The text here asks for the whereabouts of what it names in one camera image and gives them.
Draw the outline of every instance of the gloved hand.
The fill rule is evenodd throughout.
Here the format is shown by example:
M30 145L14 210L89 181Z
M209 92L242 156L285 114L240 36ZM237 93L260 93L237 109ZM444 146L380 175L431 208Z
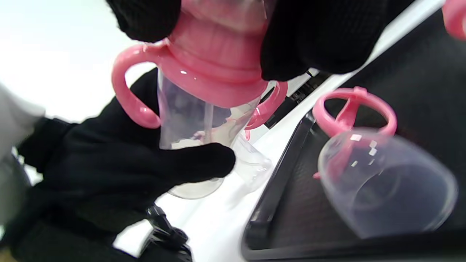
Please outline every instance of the gloved hand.
M131 90L158 112L157 69ZM7 225L3 245L21 242L37 221L110 244L173 186L225 177L233 169L235 155L228 147L165 151L159 137L159 129L131 121L115 98L81 124L42 120L18 152L44 180L30 189L24 208Z
M181 0L106 0L131 39L156 42L174 29ZM309 68L361 67L384 27L414 0L276 1L261 52L262 78L287 81Z

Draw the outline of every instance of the black strap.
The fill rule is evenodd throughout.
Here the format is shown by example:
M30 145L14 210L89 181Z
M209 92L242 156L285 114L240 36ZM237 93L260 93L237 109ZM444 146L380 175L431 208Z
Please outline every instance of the black strap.
M25 238L12 249L15 259L21 262L189 262L191 256L173 252L149 242L137 259L99 241L37 222Z

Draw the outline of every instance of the pink screw ring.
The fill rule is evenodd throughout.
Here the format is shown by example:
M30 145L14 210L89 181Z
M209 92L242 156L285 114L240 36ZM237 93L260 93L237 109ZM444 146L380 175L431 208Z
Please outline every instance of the pink screw ring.
M328 99L340 98L348 100L336 118L333 118L325 109L324 103ZM312 114L319 127L329 136L334 137L342 132L350 131L354 127L359 106L363 104L379 112L386 120L387 125L379 132L393 136L397 129L397 116L393 109L379 97L367 93L367 90L356 86L355 88L339 88L317 100Z

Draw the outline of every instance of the clear plastic cap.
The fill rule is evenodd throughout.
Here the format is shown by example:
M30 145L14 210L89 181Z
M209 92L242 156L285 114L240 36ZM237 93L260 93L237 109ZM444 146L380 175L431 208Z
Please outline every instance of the clear plastic cap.
M372 130L331 138L318 168L328 199L361 238L433 231L458 197L455 177L432 155Z

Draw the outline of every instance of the pink cap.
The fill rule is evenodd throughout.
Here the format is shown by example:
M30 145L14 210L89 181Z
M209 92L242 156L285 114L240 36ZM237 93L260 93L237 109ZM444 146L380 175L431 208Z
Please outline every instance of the pink cap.
M158 128L160 118L128 90L124 78L137 63L157 64L175 85L222 108L247 104L267 88L260 68L260 49L267 29L262 1L182 3L180 18L168 39L127 49L118 56L112 72L120 104L133 121L147 128ZM278 83L255 110L246 129L267 121L285 99L287 90L287 83Z
M448 33L466 40L466 0L446 0L442 12Z

